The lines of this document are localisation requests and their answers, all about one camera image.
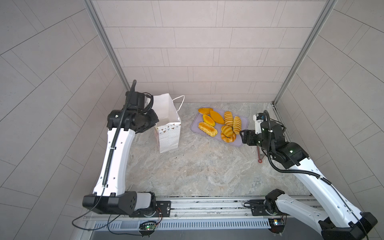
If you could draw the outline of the red steel kitchen tongs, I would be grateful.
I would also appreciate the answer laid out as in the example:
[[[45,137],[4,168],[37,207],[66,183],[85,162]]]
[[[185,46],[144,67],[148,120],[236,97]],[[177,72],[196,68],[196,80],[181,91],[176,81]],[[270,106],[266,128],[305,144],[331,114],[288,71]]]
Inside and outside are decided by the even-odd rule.
[[[257,147],[257,151],[258,151],[258,163],[262,164],[265,154],[260,147]]]

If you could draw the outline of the white cartoon paper bag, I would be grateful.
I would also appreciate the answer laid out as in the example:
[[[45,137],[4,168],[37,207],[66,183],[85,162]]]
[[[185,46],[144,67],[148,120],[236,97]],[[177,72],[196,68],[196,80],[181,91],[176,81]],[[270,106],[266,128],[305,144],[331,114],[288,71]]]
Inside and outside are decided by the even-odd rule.
[[[159,119],[159,122],[155,125],[155,135],[160,153],[174,150],[179,146],[181,119],[178,111],[181,109],[184,100],[184,95],[174,99],[171,98],[170,94],[154,96],[152,109]]]

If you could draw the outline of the striped round bun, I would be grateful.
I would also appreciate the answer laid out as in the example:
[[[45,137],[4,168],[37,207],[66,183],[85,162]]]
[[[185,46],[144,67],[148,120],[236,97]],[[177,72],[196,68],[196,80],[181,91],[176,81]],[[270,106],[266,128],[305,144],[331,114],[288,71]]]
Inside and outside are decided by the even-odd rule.
[[[234,134],[233,128],[228,125],[223,125],[221,128],[221,131],[222,131],[222,134],[227,138],[231,138]]]

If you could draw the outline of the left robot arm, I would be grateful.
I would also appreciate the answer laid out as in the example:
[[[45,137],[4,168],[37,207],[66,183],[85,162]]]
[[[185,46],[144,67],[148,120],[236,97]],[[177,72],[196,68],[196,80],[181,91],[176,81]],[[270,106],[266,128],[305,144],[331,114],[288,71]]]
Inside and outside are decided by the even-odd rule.
[[[102,215],[151,215],[156,212],[156,196],[151,192],[126,190],[126,168],[136,134],[144,133],[159,122],[163,108],[172,103],[169,94],[126,92],[121,110],[108,115],[108,144],[101,175],[82,205]]]

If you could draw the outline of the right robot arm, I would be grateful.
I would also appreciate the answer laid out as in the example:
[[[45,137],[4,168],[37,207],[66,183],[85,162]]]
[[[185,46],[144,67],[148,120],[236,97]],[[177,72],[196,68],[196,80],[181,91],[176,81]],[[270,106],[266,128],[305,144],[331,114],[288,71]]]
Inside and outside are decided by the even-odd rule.
[[[290,215],[317,231],[325,240],[367,239],[378,223],[376,217],[348,201],[300,145],[287,142],[284,125],[270,119],[267,112],[254,115],[254,121],[254,130],[240,132],[242,142],[260,147],[277,172],[297,177],[323,208],[310,207],[275,189],[266,195],[266,213]]]

